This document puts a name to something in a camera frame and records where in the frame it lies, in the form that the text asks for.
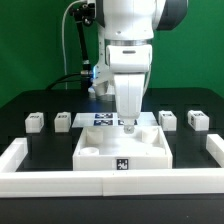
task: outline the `black table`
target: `black table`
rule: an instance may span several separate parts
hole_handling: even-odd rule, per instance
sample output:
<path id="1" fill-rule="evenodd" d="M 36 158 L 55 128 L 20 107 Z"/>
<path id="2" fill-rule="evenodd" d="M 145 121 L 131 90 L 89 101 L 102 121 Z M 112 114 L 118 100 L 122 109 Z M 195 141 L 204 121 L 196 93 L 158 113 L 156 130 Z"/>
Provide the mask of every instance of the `black table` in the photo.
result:
<path id="1" fill-rule="evenodd" d="M 201 88 L 149 89 L 142 111 L 171 110 L 177 131 L 165 132 L 173 168 L 219 167 L 205 148 L 207 134 L 224 136 L 224 99 Z M 201 110 L 210 117 L 209 131 L 195 132 L 187 112 Z M 29 153 L 18 172 L 72 170 L 72 154 L 81 128 L 54 132 L 58 112 L 115 112 L 114 102 L 91 100 L 79 90 L 28 91 L 0 109 L 0 152 L 16 137 L 26 136 Z M 25 118 L 44 112 L 40 134 L 25 133 Z M 1 223 L 223 223 L 224 195 L 154 195 L 122 197 L 0 199 Z"/>

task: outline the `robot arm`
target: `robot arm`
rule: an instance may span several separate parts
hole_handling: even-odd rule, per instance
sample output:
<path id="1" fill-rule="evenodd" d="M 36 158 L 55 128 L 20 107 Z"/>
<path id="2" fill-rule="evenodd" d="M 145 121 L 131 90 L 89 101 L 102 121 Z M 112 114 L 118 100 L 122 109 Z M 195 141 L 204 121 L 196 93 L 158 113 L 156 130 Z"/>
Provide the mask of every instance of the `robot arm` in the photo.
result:
<path id="1" fill-rule="evenodd" d="M 101 71 L 93 86 L 96 94 L 103 95 L 105 77 L 112 83 L 124 131 L 133 133 L 141 112 L 145 74 L 151 68 L 152 46 L 148 43 L 153 30 L 176 27 L 186 15 L 188 0 L 95 0 L 95 6 L 101 39 L 97 68 Z"/>

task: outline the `white cube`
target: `white cube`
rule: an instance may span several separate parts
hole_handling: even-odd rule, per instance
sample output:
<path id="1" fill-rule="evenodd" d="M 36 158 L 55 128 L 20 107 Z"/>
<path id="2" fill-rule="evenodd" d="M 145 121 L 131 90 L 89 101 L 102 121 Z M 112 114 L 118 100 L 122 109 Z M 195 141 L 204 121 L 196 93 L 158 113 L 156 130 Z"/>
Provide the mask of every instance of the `white cube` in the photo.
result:
<path id="1" fill-rule="evenodd" d="M 188 124 L 195 131 L 208 131 L 209 130 L 209 117 L 202 111 L 190 110 L 187 114 Z"/>
<path id="2" fill-rule="evenodd" d="M 172 111 L 159 111 L 159 124 L 163 131 L 176 131 L 177 118 Z"/>
<path id="3" fill-rule="evenodd" d="M 69 132 L 71 126 L 71 113 L 58 113 L 54 119 L 55 132 Z"/>
<path id="4" fill-rule="evenodd" d="M 25 120 L 26 133 L 39 133 L 44 126 L 43 113 L 31 113 Z"/>

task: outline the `blue light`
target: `blue light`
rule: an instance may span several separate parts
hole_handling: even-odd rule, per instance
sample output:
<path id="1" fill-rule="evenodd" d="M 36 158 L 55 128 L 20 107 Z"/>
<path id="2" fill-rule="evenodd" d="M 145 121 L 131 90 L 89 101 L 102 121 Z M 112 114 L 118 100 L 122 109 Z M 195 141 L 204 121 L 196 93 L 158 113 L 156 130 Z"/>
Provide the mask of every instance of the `blue light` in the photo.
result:
<path id="1" fill-rule="evenodd" d="M 96 78 L 96 66 L 93 67 L 93 79 Z"/>

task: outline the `green wall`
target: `green wall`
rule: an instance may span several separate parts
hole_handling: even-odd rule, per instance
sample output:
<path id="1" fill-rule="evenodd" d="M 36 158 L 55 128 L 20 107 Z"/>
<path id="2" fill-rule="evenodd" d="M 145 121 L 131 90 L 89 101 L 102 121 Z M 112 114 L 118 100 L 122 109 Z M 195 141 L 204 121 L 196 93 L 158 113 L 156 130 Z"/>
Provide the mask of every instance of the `green wall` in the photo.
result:
<path id="1" fill-rule="evenodd" d="M 61 20 L 70 0 L 1 0 L 0 106 L 26 90 L 44 89 L 63 75 Z M 224 96 L 224 1 L 189 0 L 185 20 L 153 41 L 151 87 L 205 87 Z M 85 29 L 97 62 L 96 25 Z M 68 72 L 81 68 L 77 31 L 66 20 Z"/>

